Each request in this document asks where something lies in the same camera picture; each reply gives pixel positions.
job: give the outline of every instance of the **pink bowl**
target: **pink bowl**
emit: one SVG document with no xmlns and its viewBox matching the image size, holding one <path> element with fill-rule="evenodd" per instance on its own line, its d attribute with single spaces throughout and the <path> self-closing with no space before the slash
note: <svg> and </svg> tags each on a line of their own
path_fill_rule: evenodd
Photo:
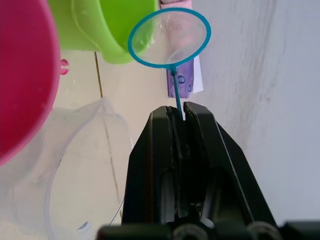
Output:
<svg viewBox="0 0 320 240">
<path fill-rule="evenodd" d="M 58 33 L 46 0 L 0 1 L 0 166 L 38 132 L 60 78 Z"/>
</svg>

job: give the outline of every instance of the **white painted surface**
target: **white painted surface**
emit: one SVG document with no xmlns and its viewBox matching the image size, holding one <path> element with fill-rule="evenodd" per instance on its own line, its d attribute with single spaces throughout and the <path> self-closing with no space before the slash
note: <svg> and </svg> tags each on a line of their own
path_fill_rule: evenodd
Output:
<svg viewBox="0 0 320 240">
<path fill-rule="evenodd" d="M 202 0 L 207 106 L 244 150 L 278 224 L 320 219 L 320 1 Z"/>
</svg>

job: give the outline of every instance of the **white cable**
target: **white cable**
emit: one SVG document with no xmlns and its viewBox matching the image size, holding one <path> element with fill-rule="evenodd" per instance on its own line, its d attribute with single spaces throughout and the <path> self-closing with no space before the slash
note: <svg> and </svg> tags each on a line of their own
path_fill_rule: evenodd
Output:
<svg viewBox="0 0 320 240">
<path fill-rule="evenodd" d="M 109 226 L 114 222 L 114 220 L 116 219 L 116 217 L 119 215 L 120 210 L 121 210 L 121 208 L 122 208 L 122 205 L 124 204 L 124 200 L 125 200 L 125 198 L 122 198 L 122 201 L 121 201 L 121 203 L 120 203 L 120 205 L 119 205 L 118 209 L 116 210 L 116 212 L 115 212 L 115 214 L 114 214 L 114 216 L 113 216 L 113 218 L 112 218 L 111 222 L 109 223 L 108 227 L 109 227 Z"/>
</svg>

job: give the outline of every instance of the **green plastic container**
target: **green plastic container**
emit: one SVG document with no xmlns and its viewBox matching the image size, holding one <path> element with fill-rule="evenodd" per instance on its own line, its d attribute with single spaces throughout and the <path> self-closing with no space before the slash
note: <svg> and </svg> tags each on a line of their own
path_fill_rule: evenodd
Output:
<svg viewBox="0 0 320 240">
<path fill-rule="evenodd" d="M 48 0 L 48 3 L 62 49 L 101 52 L 111 64 L 126 64 L 133 59 L 128 51 L 130 32 L 142 18 L 158 9 L 157 0 Z"/>
</svg>

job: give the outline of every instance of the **purple tag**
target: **purple tag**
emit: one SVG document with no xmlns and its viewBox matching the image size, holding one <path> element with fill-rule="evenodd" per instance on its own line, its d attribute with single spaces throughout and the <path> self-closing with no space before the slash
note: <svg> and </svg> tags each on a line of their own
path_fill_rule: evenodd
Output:
<svg viewBox="0 0 320 240">
<path fill-rule="evenodd" d="M 174 78 L 170 74 L 170 70 L 166 71 L 166 79 L 168 83 L 168 96 L 175 98 Z M 179 97 L 187 99 L 194 88 L 194 60 L 190 60 L 176 69 L 176 81 L 178 83 Z"/>
</svg>

